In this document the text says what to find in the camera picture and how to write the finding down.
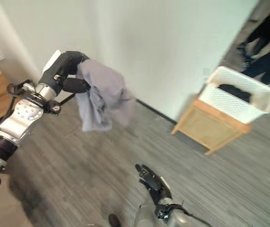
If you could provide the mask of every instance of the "laundry basket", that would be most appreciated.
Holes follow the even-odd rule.
[[[220,84],[251,93],[250,103],[219,89]],[[211,74],[198,99],[246,124],[270,113],[270,87],[224,66]]]

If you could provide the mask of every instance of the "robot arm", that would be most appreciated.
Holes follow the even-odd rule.
[[[90,89],[85,80],[68,78],[68,75],[76,74],[78,64],[87,59],[80,52],[56,51],[46,64],[36,87],[29,84],[29,80],[17,86],[19,89],[14,96],[24,93],[24,99],[16,103],[13,114],[0,124],[0,172],[5,170],[7,160],[26,136],[32,133],[44,113],[60,113],[60,104],[53,99],[62,89],[74,93]]]

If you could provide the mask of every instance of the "black pants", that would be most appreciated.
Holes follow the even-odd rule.
[[[265,73],[261,78],[261,82],[264,84],[270,84],[270,52],[256,60],[242,73],[252,78]]]
[[[248,36],[247,43],[259,39],[251,55],[258,54],[270,42],[270,15]]]

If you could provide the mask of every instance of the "cable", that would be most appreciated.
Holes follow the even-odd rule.
[[[12,113],[12,108],[13,108],[13,105],[14,105],[14,102],[15,102],[15,99],[16,99],[15,97],[12,97],[10,106],[9,106],[9,108],[8,108],[8,110],[7,110],[7,112],[6,112],[6,114],[3,116],[3,118],[2,118],[2,120],[1,120],[0,123],[3,123],[4,120],[7,119],[7,118],[11,115],[11,113]]]
[[[23,93],[25,93],[25,90],[23,89],[23,85],[25,83],[33,83],[33,82],[31,79],[27,79],[18,85],[9,84],[7,86],[7,93],[12,96],[12,100],[11,100],[11,103],[8,107],[6,114],[3,116],[0,123],[3,123],[4,120],[7,119],[8,117],[10,117],[10,115],[12,114],[12,108],[14,106],[15,99],[18,98],[19,96],[21,96]]]
[[[196,219],[196,220],[198,220],[198,221],[200,221],[200,222],[202,222],[203,224],[205,224],[206,226],[209,226],[209,227],[213,227],[210,223],[208,223],[206,220],[203,220],[203,219],[201,219],[201,218],[199,218],[199,217],[197,217],[197,216],[195,216],[195,215],[190,215],[190,217],[192,217],[192,218],[194,218],[194,219]]]

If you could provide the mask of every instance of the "gray wood-grain floor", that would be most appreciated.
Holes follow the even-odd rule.
[[[134,115],[126,129],[82,132],[71,100],[58,117],[44,118],[8,168],[34,226],[109,227],[110,213],[131,226],[147,195],[134,168],[144,163],[166,179],[177,202],[213,226],[270,227],[270,114],[210,157],[185,135],[170,135],[173,125],[149,109],[137,104]]]

